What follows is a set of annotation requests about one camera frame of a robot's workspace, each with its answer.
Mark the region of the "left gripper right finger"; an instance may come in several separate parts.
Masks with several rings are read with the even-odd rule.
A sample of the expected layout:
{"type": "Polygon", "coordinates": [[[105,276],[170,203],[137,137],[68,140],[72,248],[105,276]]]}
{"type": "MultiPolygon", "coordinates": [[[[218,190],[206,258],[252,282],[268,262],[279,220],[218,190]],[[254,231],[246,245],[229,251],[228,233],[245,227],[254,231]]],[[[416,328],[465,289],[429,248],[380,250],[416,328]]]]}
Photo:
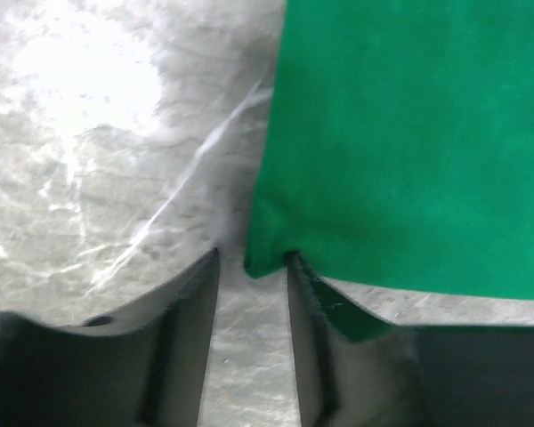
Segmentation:
{"type": "Polygon", "coordinates": [[[534,426],[534,326],[399,326],[288,254],[304,426],[534,426]]]}

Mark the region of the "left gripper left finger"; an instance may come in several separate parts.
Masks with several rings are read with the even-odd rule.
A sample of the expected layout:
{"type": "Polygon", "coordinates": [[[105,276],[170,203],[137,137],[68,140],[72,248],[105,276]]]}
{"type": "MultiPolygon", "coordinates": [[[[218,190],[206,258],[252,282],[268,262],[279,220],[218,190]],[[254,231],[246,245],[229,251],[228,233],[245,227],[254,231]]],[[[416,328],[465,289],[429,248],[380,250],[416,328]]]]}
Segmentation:
{"type": "Polygon", "coordinates": [[[78,326],[0,311],[0,426],[194,426],[219,254],[78,326]]]}

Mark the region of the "green t-shirt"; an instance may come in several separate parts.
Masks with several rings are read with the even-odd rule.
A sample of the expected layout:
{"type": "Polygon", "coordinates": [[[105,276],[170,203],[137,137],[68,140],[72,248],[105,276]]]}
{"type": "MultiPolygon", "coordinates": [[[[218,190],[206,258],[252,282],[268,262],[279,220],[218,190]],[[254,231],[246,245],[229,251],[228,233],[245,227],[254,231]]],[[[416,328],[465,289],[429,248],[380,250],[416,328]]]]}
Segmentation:
{"type": "Polygon", "coordinates": [[[534,1],[287,3],[245,269],[534,300],[534,1]]]}

